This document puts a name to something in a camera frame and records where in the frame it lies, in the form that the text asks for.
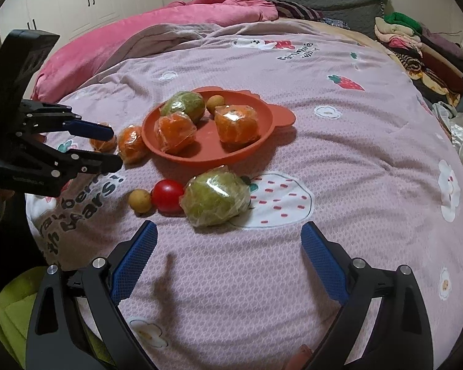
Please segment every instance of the pink comforter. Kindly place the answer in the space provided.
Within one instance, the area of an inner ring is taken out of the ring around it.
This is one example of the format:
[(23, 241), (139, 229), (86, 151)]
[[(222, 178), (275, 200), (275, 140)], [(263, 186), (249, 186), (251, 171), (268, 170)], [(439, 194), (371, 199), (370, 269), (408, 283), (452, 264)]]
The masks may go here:
[(31, 99), (55, 103), (91, 78), (132, 35), (159, 23), (238, 23), (274, 21), (278, 12), (266, 0), (175, 1), (166, 7), (95, 29), (53, 54), (40, 70)]

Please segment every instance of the orange wrapped in plastic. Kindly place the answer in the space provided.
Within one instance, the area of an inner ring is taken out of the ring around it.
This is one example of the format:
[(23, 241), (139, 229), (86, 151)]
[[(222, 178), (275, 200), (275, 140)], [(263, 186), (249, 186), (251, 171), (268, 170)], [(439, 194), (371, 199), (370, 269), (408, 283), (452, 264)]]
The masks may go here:
[(149, 150), (141, 137), (141, 127), (130, 125), (120, 133), (119, 151), (124, 164), (136, 164), (148, 155)]
[[(100, 122), (99, 125), (105, 125), (110, 127), (110, 124), (107, 122)], [(89, 139), (89, 143), (93, 147), (94, 151), (99, 151), (100, 153), (109, 153), (116, 148), (116, 136), (114, 135), (109, 141), (98, 141), (97, 139)]]
[(154, 124), (154, 133), (161, 151), (172, 155), (193, 143), (197, 131), (190, 117), (183, 112), (160, 117)]
[(245, 145), (260, 137), (257, 112), (248, 105), (217, 107), (214, 122), (223, 143)]

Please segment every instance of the bedspread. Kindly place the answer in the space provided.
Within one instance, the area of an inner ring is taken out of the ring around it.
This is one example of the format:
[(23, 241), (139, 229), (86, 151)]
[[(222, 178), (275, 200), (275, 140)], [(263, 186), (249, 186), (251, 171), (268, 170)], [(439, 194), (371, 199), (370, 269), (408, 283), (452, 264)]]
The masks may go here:
[[(373, 267), (412, 267), (442, 363), (463, 327), (463, 167), (386, 54), (295, 21), (164, 24), (131, 37), (106, 65), (62, 103), (116, 132), (173, 93), (203, 86), (251, 90), (297, 116), (232, 166), (252, 181), (248, 215), (201, 230), (182, 217), (150, 217), (158, 245), (119, 308), (161, 370), (278, 370), (301, 344), (315, 349), (339, 305), (302, 253), (308, 220)], [(48, 143), (90, 149), (67, 133)], [(31, 231), (50, 263), (85, 266), (142, 223), (127, 206), (130, 191), (196, 173), (151, 156), (116, 174), (79, 175), (58, 199), (27, 197)], [(351, 359), (363, 352), (377, 304)]]
[(266, 0), (176, 1), (95, 29), (53, 54), (40, 70), (32, 100), (56, 103), (92, 77), (132, 35), (158, 23), (236, 23), (274, 21), (278, 12)]

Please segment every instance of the yellow fruit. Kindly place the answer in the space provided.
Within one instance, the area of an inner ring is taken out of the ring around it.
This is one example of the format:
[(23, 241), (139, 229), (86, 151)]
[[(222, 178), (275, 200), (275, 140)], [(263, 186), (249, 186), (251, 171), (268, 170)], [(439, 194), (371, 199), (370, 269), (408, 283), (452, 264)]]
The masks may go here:
[(136, 213), (144, 214), (151, 210), (151, 193), (143, 189), (134, 189), (129, 196), (129, 206)]
[(220, 105), (225, 105), (225, 98), (220, 95), (211, 96), (206, 102), (206, 108), (211, 115), (214, 115), (214, 110)]

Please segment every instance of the orange plate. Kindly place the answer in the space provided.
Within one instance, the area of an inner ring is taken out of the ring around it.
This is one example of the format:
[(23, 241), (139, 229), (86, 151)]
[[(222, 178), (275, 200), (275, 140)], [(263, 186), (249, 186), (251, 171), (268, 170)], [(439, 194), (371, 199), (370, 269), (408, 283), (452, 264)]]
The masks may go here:
[(223, 90), (218, 86), (197, 88), (193, 92), (200, 93), (204, 100), (214, 95), (221, 95), (225, 98), (227, 105), (249, 105), (257, 111), (259, 117), (259, 134), (261, 138), (257, 141), (236, 151), (228, 151), (220, 142), (218, 130), (210, 114), (206, 111), (204, 118), (198, 123), (196, 141), (179, 153), (178, 156), (163, 153), (159, 149), (154, 134), (154, 123), (158, 120), (159, 105), (151, 111), (142, 124), (142, 139), (146, 146), (158, 156), (164, 157), (176, 163), (206, 169), (219, 167), (221, 165), (236, 163), (254, 153), (265, 141), (275, 128), (288, 127), (295, 123), (295, 114), (285, 107), (267, 104), (262, 101), (259, 95), (248, 90), (233, 91)]

